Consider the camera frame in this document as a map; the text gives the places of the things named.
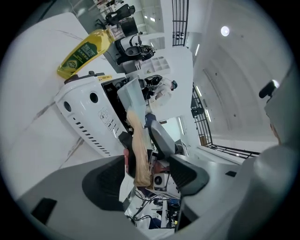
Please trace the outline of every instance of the yellow bottle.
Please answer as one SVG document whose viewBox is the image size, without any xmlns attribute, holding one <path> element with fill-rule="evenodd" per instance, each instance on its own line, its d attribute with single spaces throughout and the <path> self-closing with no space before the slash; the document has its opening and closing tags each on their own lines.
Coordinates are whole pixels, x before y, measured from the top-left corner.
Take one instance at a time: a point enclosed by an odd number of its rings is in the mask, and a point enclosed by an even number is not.
<svg viewBox="0 0 300 240">
<path fill-rule="evenodd" d="M 68 79 L 96 57 L 105 53 L 112 42 L 133 35 L 135 29 L 137 32 L 134 19 L 128 18 L 109 29 L 93 31 L 59 65 L 58 75 Z"/>
<path fill-rule="evenodd" d="M 68 79 L 90 61 L 105 53 L 114 41 L 109 29 L 93 31 L 59 65 L 58 75 Z"/>
</svg>

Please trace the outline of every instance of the wire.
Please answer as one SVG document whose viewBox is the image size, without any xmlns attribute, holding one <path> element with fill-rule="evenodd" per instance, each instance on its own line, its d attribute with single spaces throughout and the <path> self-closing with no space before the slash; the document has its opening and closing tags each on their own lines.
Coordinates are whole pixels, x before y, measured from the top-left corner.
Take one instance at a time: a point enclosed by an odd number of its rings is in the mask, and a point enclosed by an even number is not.
<svg viewBox="0 0 300 240">
<path fill-rule="evenodd" d="M 75 10 L 74 10 L 74 7 L 73 7 L 73 5 L 72 5 L 72 3 L 71 3 L 71 1 L 70 0 L 68 0 L 68 2 L 69 2 L 69 4 L 71 5 L 71 7 L 72 7 L 72 9 L 71 9 L 71 12 L 73 11 L 74 12 L 74 14 L 75 14 L 75 16 L 76 16 L 76 18 L 77 18 L 77 20 L 79 20 L 78 19 L 78 16 L 77 16 L 77 14 L 76 14 L 76 12 L 75 12 Z"/>
<path fill-rule="evenodd" d="M 135 226 L 136 226 L 136 222 L 134 221 L 134 219 L 131 217 L 131 216 L 128 216 L 128 215 L 125 215 L 126 217 L 128 217 L 128 218 L 130 218 L 131 219 L 131 221 L 135 224 Z"/>
<path fill-rule="evenodd" d="M 139 199 L 141 199 L 141 200 L 143 200 L 143 201 L 151 202 L 151 201 L 153 200 L 153 199 L 149 199 L 149 200 L 143 199 L 142 195 L 141 195 L 138 191 L 135 191 L 135 195 L 136 195 Z M 155 199 L 160 200 L 160 201 L 165 201 L 165 200 L 169 200 L 169 199 L 172 199 L 172 198 L 170 197 L 170 198 L 166 198 L 166 199 L 162 199 L 162 198 L 155 198 Z"/>
<path fill-rule="evenodd" d="M 115 63 L 116 65 L 118 65 L 118 64 L 117 64 L 117 61 L 115 61 L 115 60 L 113 59 L 112 56 L 111 56 L 111 58 L 112 58 L 112 60 L 114 61 L 114 63 Z"/>
<path fill-rule="evenodd" d="M 151 216 L 150 215 L 145 215 L 145 216 L 142 216 L 141 218 L 137 218 L 135 219 L 136 221 L 141 221 L 141 220 L 144 220 L 144 219 L 147 219 L 147 218 L 150 218 Z"/>
<path fill-rule="evenodd" d="M 149 200 L 143 200 L 142 206 L 140 207 L 140 209 L 136 212 L 136 214 L 133 215 L 133 219 L 135 219 L 136 215 L 138 215 L 145 207 L 148 203 L 150 203 L 156 196 L 152 197 Z"/>
</svg>

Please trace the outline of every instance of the black railing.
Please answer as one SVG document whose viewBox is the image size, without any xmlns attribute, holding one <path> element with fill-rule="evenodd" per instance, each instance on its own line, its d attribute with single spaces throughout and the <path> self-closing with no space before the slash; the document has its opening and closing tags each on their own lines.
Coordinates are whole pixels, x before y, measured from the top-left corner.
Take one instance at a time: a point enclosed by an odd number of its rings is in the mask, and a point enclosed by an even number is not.
<svg viewBox="0 0 300 240">
<path fill-rule="evenodd" d="M 204 147 L 212 145 L 210 126 L 208 124 L 205 108 L 203 107 L 200 97 L 193 86 L 191 112 L 195 120 L 196 129 L 198 131 L 200 144 Z"/>
<path fill-rule="evenodd" d="M 252 152 L 252 151 L 241 150 L 241 149 L 236 149 L 236 148 L 229 148 L 229 147 L 224 147 L 224 146 L 220 146 L 220 145 L 215 145 L 212 143 L 210 126 L 207 121 L 205 108 L 202 105 L 200 96 L 198 95 L 198 92 L 196 91 L 195 86 L 193 86 L 191 112 L 192 112 L 193 118 L 195 120 L 196 129 L 198 131 L 201 146 L 208 147 L 213 150 L 224 152 L 229 155 L 236 156 L 236 157 L 243 158 L 243 159 L 257 157 L 260 154 L 259 152 Z"/>
<path fill-rule="evenodd" d="M 257 157 L 260 154 L 259 152 L 252 152 L 252 151 L 241 150 L 236 148 L 228 148 L 228 147 L 215 145 L 215 144 L 210 145 L 209 148 L 243 159 Z"/>
<path fill-rule="evenodd" d="M 173 46 L 184 46 L 188 28 L 189 0 L 172 0 Z"/>
</svg>

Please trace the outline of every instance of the marble surface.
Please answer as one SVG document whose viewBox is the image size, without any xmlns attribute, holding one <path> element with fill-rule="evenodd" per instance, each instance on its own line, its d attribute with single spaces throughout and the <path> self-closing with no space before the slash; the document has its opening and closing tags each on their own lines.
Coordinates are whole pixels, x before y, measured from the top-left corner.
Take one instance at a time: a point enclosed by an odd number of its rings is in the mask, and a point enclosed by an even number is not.
<svg viewBox="0 0 300 240">
<path fill-rule="evenodd" d="M 48 18 L 19 35 L 0 69 L 1 171 L 12 196 L 20 195 L 53 171 L 101 158 L 64 119 L 54 103 L 63 86 L 58 65 L 87 32 L 71 13 Z M 114 74 L 104 56 L 88 71 Z"/>
</svg>

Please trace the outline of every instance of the black machine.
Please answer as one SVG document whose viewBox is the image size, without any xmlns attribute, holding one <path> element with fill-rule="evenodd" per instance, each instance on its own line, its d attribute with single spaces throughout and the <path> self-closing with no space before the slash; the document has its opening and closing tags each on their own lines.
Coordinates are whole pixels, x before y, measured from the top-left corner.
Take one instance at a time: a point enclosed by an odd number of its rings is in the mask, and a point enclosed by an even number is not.
<svg viewBox="0 0 300 240">
<path fill-rule="evenodd" d="M 114 26 L 116 25 L 120 20 L 130 17 L 133 13 L 135 13 L 135 7 L 129 6 L 128 4 L 125 4 L 124 6 L 120 7 L 117 11 L 108 13 L 105 17 L 105 20 L 108 25 Z"/>
<path fill-rule="evenodd" d="M 126 50 L 123 48 L 123 46 L 121 44 L 121 40 L 123 38 L 115 41 L 115 46 L 121 55 L 117 59 L 118 65 L 123 62 L 131 61 L 131 60 L 141 59 L 142 61 L 145 61 L 154 56 L 155 51 L 153 51 L 153 48 L 151 46 L 142 44 L 140 34 L 142 34 L 142 33 L 139 33 L 139 34 L 131 37 L 131 39 L 129 41 L 130 47 L 127 48 Z M 132 40 L 135 36 L 137 36 L 138 44 L 136 43 L 135 46 L 133 46 Z"/>
</svg>

